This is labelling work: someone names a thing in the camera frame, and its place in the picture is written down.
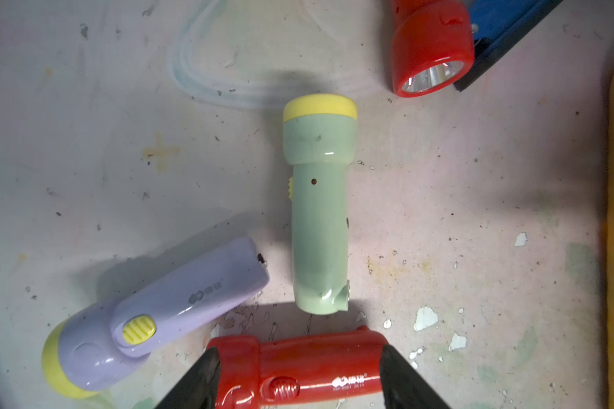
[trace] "yellow paint mark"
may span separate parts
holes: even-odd
[[[168,168],[166,157],[177,156],[179,153],[180,147],[164,147],[164,135],[161,132],[155,132],[155,147],[143,149],[143,159],[148,161],[156,159],[157,171],[161,173]]]
[[[370,257],[366,258],[366,266],[368,268],[368,273],[374,275],[378,282],[380,282],[380,280],[386,276],[398,278],[407,271],[404,266],[397,266],[393,264],[391,260],[376,262]]]
[[[426,258],[426,260],[421,263],[420,267],[421,270],[425,271],[426,273],[432,273],[432,261],[430,261],[429,258]]]

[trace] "flashlight body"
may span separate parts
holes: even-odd
[[[382,390],[379,332],[360,327],[260,344],[253,336],[214,338],[221,356],[217,408],[257,409],[368,395]]]
[[[310,104],[296,108],[305,99]],[[347,110],[337,110],[339,103]],[[287,111],[297,115],[285,115],[283,127],[284,156],[293,165],[290,197],[295,301],[311,314],[346,311],[347,172],[355,154],[357,111],[348,98],[328,94],[298,98],[287,105],[285,114]]]
[[[90,397],[267,283],[254,242],[230,241],[129,297],[98,302],[57,325],[43,348],[44,375],[66,397]]]

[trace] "flashlight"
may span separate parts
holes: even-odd
[[[459,0],[391,0],[393,92],[417,97],[452,84],[475,60],[471,18]]]
[[[143,365],[150,352],[262,290],[266,268],[254,242],[230,241],[125,298],[98,302],[48,336],[41,364],[50,386],[88,398]]]
[[[341,95],[313,94],[284,108],[293,293],[310,314],[348,310],[347,172],[357,143],[357,107]]]

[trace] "paint-stained table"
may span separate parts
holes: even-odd
[[[210,336],[381,331],[457,409],[599,408],[614,1],[565,1],[473,86],[388,90],[387,1],[0,2],[0,408],[152,408]],[[352,97],[352,299],[292,305],[281,107]],[[241,234],[261,296],[85,401],[43,342]],[[313,407],[382,407],[373,395]]]

